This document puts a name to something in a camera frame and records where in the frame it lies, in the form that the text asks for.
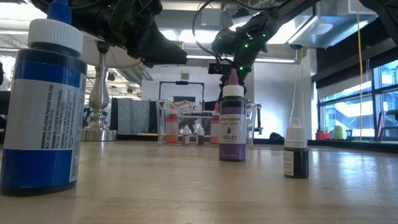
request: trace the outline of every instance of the small bottle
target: small bottle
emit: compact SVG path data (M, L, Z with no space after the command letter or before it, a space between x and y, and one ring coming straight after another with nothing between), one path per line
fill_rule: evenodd
M189 129L188 125L186 124L184 127L184 132L182 133L182 144L183 145L189 144L190 131L191 130Z
M198 146L202 146L205 144L205 131L202 126L199 126L197 132L197 144Z
M4 195L43 195L76 185L87 64L83 34L71 26L67 0L30 22L29 49L18 51L0 188Z
M284 174L286 177L306 179L310 175L307 140L300 118L293 118L287 128L284 149Z
M219 104L216 103L214 108L213 117L210 121L210 143L219 143L219 133L220 133L220 114L218 113Z
M228 85L223 88L220 103L220 145L221 161L246 160L246 102L243 100L243 86L238 84L236 70L232 69Z
M178 142L178 111L172 105L170 113L166 117L166 143L175 144Z

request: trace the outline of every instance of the purple bottle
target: purple bottle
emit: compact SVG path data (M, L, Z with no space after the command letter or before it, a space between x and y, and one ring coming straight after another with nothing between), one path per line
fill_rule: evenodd
M228 85L223 88L223 101L220 102L221 161L246 160L246 102L243 96L243 86L238 84L238 76L233 68Z

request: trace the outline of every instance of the clear plastic container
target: clear plastic container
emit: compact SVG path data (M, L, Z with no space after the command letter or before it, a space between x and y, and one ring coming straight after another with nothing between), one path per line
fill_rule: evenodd
M210 131L211 131L211 118L213 117L214 111L199 110L196 109L181 109L178 105L173 104L169 100L158 100L156 102L157 107L157 130L158 130L158 142L160 145L180 145L182 146L182 133L178 133L177 142L170 141L170 125L173 125L175 129L175 123L170 122L170 117L177 115L178 118L178 130L185 127L187 124L191 130L190 144L189 146L197 146L197 135L196 131L201 126L205 132L205 143L204 146L218 147L218 144L210 143ZM248 103L246 106L246 119L247 119L247 145L248 147L253 146L254 127L257 115L257 104Z

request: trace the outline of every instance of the metal stand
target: metal stand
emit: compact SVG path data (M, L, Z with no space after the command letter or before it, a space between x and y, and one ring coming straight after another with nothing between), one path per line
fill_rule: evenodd
M89 104L93 108L93 115L90 117L90 124L81 131L82 141L115 141L117 131L109 130L104 124L104 109L109 104L109 95L106 89L105 55L109 45L105 42L97 42L99 51L99 65L95 67L95 82L90 93Z

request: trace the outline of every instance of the table surface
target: table surface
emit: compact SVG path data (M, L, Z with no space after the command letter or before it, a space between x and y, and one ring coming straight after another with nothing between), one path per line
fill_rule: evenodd
M397 158L315 147L310 178L290 179L282 146L221 162L217 147L83 142L75 188L0 196L0 223L396 224Z

